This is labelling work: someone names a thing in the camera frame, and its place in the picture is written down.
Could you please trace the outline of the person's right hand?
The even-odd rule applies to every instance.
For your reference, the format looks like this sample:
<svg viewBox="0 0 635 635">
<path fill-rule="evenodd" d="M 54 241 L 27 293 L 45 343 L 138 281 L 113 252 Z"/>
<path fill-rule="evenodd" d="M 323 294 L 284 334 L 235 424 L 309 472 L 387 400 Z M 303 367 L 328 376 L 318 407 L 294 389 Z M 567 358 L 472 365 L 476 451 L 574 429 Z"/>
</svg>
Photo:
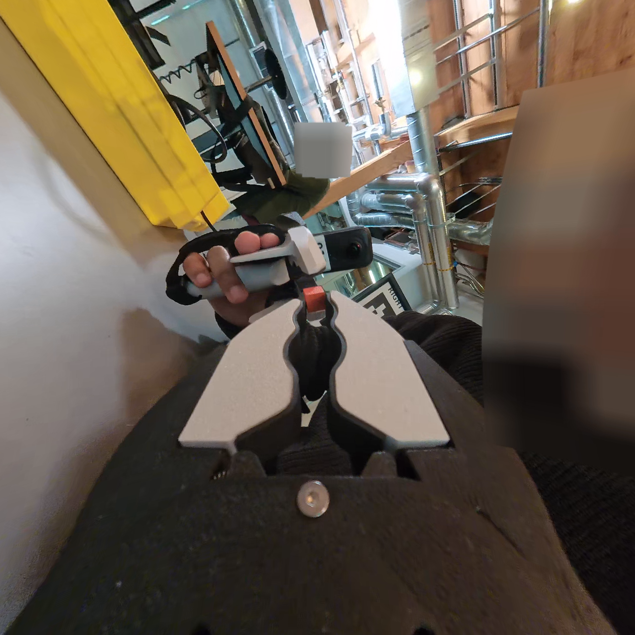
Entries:
<svg viewBox="0 0 635 635">
<path fill-rule="evenodd" d="M 266 308 L 269 290 L 249 293 L 236 274 L 231 256 L 222 246 L 214 246 L 206 256 L 192 253 L 183 263 L 184 274 L 199 288 L 218 283 L 223 297 L 209 301 L 217 321 L 237 328 L 250 324 L 251 316 Z"/>
</svg>

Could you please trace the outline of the framed tag sign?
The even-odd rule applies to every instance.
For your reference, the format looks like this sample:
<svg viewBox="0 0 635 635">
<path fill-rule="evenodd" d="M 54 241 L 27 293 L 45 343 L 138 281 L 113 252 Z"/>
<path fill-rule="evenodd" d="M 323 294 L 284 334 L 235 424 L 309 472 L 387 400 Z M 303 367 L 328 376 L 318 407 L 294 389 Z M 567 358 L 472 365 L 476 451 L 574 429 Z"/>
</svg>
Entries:
<svg viewBox="0 0 635 635">
<path fill-rule="evenodd" d="M 353 301 L 381 319 L 394 317 L 411 310 L 393 273 L 388 273 L 377 282 L 360 291 Z"/>
</svg>

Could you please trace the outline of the black desk wooden edge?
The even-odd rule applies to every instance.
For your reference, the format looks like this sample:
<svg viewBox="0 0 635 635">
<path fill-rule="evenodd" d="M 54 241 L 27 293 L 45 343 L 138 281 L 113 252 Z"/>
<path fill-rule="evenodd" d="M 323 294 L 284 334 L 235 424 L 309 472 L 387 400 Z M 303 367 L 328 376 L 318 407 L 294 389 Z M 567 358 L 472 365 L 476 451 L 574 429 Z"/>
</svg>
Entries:
<svg viewBox="0 0 635 635">
<path fill-rule="evenodd" d="M 232 135 L 242 129 L 245 138 L 258 157 L 256 171 L 252 172 L 257 183 L 278 189 L 287 184 L 290 168 L 269 129 L 264 114 L 259 115 L 258 103 L 246 92 L 237 70 L 231 61 L 218 28 L 213 21 L 206 22 L 206 45 L 211 70 L 217 70 L 227 93 L 226 107 L 220 112 L 227 115 L 227 133 Z"/>
</svg>

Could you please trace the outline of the silver ventilation ducts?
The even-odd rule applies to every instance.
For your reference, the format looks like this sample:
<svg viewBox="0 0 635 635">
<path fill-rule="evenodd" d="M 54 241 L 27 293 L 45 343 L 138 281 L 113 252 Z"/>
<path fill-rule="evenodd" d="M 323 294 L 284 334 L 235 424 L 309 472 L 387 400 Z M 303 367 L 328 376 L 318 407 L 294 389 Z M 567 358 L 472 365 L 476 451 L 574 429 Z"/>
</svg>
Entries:
<svg viewBox="0 0 635 635">
<path fill-rule="evenodd" d="M 373 211 L 351 216 L 364 227 L 401 227 L 415 231 L 424 270 L 426 313 L 459 308 L 456 261 L 451 241 L 489 246 L 493 219 L 456 219 L 446 209 L 429 109 L 407 115 L 409 144 L 416 172 L 384 175 L 367 185 L 361 203 Z"/>
</svg>

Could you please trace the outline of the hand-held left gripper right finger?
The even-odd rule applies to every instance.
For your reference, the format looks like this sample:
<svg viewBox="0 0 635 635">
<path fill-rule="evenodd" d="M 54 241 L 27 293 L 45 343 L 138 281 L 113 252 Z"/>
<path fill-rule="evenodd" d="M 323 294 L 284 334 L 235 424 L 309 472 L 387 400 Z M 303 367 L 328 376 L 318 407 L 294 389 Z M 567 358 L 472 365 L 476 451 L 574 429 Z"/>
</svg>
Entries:
<svg viewBox="0 0 635 635">
<path fill-rule="evenodd" d="M 374 453 L 444 448 L 449 433 L 406 340 L 381 317 L 332 291 L 328 324 L 339 344 L 329 374 L 328 429 L 360 474 Z"/>
</svg>

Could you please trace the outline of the yellow storage bin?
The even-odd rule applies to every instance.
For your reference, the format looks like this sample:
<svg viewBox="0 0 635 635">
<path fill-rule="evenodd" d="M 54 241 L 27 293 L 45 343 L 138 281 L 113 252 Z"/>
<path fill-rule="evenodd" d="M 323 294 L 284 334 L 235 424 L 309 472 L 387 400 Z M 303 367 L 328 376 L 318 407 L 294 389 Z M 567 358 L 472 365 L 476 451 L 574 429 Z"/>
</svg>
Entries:
<svg viewBox="0 0 635 635">
<path fill-rule="evenodd" d="M 1 18 L 154 226 L 230 208 L 107 1 L 2 1 Z"/>
</svg>

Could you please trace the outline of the wooden ceiling beam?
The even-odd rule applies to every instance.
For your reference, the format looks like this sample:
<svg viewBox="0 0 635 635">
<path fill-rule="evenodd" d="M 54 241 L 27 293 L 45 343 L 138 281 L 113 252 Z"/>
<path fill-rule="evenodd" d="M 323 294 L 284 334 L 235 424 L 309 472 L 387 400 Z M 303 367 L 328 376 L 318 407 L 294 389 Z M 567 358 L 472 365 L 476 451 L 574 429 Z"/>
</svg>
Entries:
<svg viewBox="0 0 635 635">
<path fill-rule="evenodd" d="M 324 197 L 316 203 L 303 219 L 306 220 L 340 199 L 356 192 L 371 181 L 396 170 L 401 164 L 412 159 L 411 146 L 408 141 L 386 150 L 372 160 L 354 168 L 348 177 L 332 181 Z"/>
</svg>

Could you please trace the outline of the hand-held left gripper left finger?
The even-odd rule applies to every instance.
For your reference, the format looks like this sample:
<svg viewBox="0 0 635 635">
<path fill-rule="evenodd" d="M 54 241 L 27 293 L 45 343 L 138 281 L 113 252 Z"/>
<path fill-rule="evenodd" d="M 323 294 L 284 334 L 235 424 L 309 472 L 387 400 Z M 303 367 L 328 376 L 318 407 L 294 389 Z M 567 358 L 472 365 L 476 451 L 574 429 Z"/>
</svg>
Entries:
<svg viewBox="0 0 635 635">
<path fill-rule="evenodd" d="M 282 452 L 300 439 L 303 397 L 303 303 L 290 299 L 268 309 L 227 345 L 179 435 L 189 449 L 256 455 L 269 476 Z"/>
</svg>

